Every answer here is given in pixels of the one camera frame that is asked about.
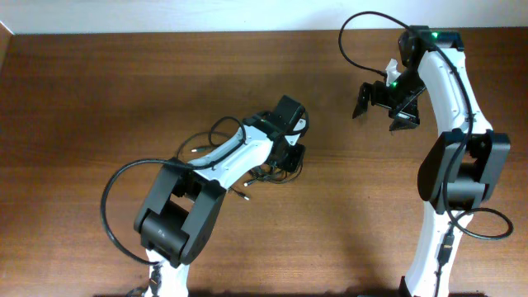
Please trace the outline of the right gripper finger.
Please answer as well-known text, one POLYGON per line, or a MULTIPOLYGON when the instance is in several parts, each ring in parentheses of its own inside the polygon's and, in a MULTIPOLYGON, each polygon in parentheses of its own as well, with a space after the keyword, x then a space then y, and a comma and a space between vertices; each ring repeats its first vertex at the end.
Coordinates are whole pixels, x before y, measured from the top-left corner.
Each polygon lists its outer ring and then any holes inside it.
POLYGON ((398 113, 393 117, 393 122, 389 126, 389 131, 412 130, 420 125, 420 119, 415 115, 398 113))
POLYGON ((368 105, 371 97, 372 85, 364 82, 359 89, 356 107, 352 113, 352 118, 355 119, 368 111, 368 105))

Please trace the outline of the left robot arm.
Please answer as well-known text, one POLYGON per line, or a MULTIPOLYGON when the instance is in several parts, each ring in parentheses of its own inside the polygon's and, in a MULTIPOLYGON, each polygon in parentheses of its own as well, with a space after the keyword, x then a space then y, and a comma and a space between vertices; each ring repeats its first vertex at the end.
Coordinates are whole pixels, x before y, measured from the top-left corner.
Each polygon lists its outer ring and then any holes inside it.
POLYGON ((190 264, 204 249, 229 188, 267 164, 295 172, 309 127, 305 107, 283 96, 273 111, 243 121, 236 134, 204 157, 161 167, 134 221, 152 262, 147 296, 186 296, 190 264))

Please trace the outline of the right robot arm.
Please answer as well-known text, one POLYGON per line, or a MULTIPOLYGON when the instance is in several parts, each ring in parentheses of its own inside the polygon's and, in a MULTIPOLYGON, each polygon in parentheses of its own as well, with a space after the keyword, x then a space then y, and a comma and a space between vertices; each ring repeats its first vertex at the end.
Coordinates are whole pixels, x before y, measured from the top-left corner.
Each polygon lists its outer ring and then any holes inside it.
POLYGON ((353 112, 381 106, 392 119, 390 130, 419 126, 417 98, 428 92, 438 138, 422 162, 417 188, 424 220, 417 250, 398 288, 400 296, 447 296, 460 240, 486 235, 468 229, 488 200, 510 152, 504 133, 493 131, 479 108, 466 69, 464 44, 456 31, 410 26, 398 39, 403 73, 391 60, 384 81, 363 83, 353 112))

